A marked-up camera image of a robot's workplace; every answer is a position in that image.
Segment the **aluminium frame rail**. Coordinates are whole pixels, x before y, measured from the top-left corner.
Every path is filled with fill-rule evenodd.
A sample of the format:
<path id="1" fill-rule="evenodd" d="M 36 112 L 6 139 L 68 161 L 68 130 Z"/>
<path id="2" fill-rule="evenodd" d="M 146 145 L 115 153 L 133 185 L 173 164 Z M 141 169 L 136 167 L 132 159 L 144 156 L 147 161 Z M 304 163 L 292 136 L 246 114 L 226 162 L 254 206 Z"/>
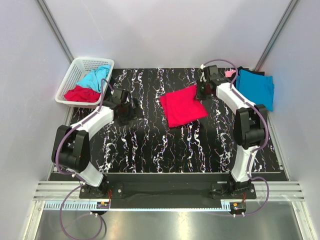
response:
<path id="1" fill-rule="evenodd" d="M 295 202 L 303 201 L 304 196 L 298 182 L 294 181 L 270 181 L 265 184 L 262 181 L 253 182 L 256 199 L 243 199 L 245 203 L 264 201 L 268 202 Z M 80 198 L 81 188 L 88 186 L 80 181 L 40 181 L 37 185 L 34 201 L 43 201 L 44 207 L 49 210 L 88 210 L 88 211 L 151 211 L 151 212 L 229 212 L 233 209 L 232 203 L 241 201 L 221 200 L 221 207 L 206 210 L 199 209 L 167 209 L 167 210 L 141 210 L 141 209 L 112 209 L 111 199 Z"/>

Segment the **folded blue t-shirt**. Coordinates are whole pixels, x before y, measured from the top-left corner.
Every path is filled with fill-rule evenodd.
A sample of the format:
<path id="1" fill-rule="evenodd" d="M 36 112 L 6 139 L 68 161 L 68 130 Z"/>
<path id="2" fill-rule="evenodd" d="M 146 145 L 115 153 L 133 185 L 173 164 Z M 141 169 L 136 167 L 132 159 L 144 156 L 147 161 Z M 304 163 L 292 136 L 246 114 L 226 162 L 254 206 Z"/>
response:
<path id="1" fill-rule="evenodd" d="M 264 105 L 272 112 L 275 85 L 272 76 L 241 72 L 235 81 L 236 89 L 256 105 Z"/>

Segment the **light blue shirt in basket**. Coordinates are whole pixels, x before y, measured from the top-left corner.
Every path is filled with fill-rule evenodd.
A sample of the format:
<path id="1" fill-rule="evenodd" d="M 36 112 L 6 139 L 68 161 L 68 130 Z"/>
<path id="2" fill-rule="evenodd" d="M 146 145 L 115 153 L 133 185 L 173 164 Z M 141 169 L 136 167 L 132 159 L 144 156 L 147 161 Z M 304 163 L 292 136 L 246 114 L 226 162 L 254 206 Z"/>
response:
<path id="1" fill-rule="evenodd" d="M 107 79 L 111 70 L 110 65 L 102 65 L 97 69 L 91 70 L 82 80 L 76 85 L 82 88 L 92 89 L 97 93 L 101 93 L 103 89 L 102 79 Z"/>

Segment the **folded pink t-shirt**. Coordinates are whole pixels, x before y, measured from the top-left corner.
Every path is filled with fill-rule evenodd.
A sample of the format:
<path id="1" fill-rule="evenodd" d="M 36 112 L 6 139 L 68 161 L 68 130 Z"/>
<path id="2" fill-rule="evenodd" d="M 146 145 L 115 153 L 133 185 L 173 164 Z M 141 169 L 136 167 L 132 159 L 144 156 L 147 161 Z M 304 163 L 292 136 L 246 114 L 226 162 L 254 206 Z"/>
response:
<path id="1" fill-rule="evenodd" d="M 233 74 L 235 74 L 236 73 L 236 70 L 226 70 L 225 72 L 224 72 L 224 75 L 225 75 L 225 77 L 226 78 L 231 78 L 232 77 L 232 75 Z"/>

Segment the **red shirt in basket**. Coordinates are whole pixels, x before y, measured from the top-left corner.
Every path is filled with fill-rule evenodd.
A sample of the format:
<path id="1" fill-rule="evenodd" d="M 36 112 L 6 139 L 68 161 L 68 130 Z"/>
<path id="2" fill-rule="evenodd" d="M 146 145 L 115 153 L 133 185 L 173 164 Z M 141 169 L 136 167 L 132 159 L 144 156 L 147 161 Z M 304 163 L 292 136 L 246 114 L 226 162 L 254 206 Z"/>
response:
<path id="1" fill-rule="evenodd" d="M 94 103 L 98 101 L 101 94 L 91 88 L 85 88 L 77 85 L 74 89 L 69 90 L 64 98 L 70 102 Z"/>

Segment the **red t-shirt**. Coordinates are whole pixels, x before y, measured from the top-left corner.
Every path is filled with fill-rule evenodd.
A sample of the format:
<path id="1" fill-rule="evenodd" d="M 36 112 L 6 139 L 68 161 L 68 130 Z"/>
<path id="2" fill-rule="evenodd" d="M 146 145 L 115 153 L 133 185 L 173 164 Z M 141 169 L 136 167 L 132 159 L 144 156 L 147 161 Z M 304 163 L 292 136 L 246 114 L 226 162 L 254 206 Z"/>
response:
<path id="1" fill-rule="evenodd" d="M 159 98 L 169 128 L 183 126 L 208 116 L 205 107 L 195 99 L 196 91 L 196 85 L 192 85 Z"/>

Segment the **white plastic laundry basket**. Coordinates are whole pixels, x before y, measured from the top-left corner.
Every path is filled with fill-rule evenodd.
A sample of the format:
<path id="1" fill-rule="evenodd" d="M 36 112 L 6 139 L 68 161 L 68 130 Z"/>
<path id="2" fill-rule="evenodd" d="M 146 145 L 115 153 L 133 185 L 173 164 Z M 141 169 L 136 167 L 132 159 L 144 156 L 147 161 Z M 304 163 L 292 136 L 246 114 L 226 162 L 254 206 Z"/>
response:
<path id="1" fill-rule="evenodd" d="M 112 76 L 113 68 L 115 66 L 114 60 L 108 59 L 108 58 L 87 57 L 87 56 L 75 58 L 71 62 L 57 90 L 57 93 L 55 95 L 55 101 L 57 103 L 65 104 L 73 108 L 95 109 L 100 104 L 102 97 L 100 97 L 95 102 L 85 102 L 85 101 L 69 101 L 69 100 L 66 100 L 64 95 L 69 90 L 73 90 L 76 87 L 77 83 L 81 81 L 87 74 L 89 74 L 91 70 L 95 70 L 98 67 L 104 66 L 104 65 L 110 66 L 109 74 L 106 78 L 106 80 L 109 82 Z"/>

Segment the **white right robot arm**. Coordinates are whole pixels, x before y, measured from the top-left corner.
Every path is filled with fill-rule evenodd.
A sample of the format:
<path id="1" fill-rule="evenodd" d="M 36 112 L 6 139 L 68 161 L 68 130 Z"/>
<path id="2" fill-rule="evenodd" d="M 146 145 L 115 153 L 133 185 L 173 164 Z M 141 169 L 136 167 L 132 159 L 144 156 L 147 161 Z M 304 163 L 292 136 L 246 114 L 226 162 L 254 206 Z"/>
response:
<path id="1" fill-rule="evenodd" d="M 267 108 L 243 96 L 228 78 L 219 73 L 216 65 L 201 65 L 200 69 L 195 99 L 204 101 L 211 96 L 216 97 L 234 113 L 233 138 L 237 152 L 227 192 L 236 199 L 245 192 L 243 183 L 251 180 L 252 163 L 257 151 L 268 143 Z"/>

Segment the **folded black t-shirt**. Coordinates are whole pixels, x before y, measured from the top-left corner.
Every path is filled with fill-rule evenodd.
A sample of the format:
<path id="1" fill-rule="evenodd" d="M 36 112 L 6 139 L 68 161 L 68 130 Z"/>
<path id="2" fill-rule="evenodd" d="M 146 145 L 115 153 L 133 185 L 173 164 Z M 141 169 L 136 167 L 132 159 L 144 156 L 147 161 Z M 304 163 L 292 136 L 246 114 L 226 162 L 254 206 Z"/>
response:
<path id="1" fill-rule="evenodd" d="M 238 75 L 240 76 L 242 72 L 249 72 L 255 75 L 260 75 L 260 76 L 265 76 L 265 72 L 264 71 L 254 71 L 254 70 L 250 70 L 249 68 L 245 68 L 245 67 L 238 67 L 236 72 L 238 72 Z M 232 77 L 227 77 L 228 79 L 232 80 L 235 77 L 236 73 L 234 73 L 232 75 Z"/>

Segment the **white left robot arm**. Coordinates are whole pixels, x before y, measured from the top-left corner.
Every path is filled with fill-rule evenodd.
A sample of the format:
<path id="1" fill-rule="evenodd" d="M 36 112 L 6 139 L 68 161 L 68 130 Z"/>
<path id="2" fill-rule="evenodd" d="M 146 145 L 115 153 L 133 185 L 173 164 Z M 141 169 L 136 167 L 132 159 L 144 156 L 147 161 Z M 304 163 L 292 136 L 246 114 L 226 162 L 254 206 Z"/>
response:
<path id="1" fill-rule="evenodd" d="M 103 198 L 108 186 L 103 182 L 104 175 L 91 163 L 90 140 L 104 126 L 114 123 L 125 126 L 143 117 L 138 99 L 127 90 L 116 88 L 83 120 L 58 127 L 51 160 L 60 174 L 78 177 L 91 186 L 90 192 L 95 197 Z"/>

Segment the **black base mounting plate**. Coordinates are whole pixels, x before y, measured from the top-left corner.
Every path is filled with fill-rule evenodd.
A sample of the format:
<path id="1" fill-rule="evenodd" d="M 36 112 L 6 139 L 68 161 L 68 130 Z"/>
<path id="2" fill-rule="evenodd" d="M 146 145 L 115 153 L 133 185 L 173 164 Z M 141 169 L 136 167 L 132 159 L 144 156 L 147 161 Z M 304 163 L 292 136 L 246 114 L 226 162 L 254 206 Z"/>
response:
<path id="1" fill-rule="evenodd" d="M 219 208 L 221 200 L 257 198 L 254 185 L 233 183 L 229 173 L 109 173 L 99 187 L 84 186 L 82 199 L 111 199 L 111 208 L 173 210 Z"/>

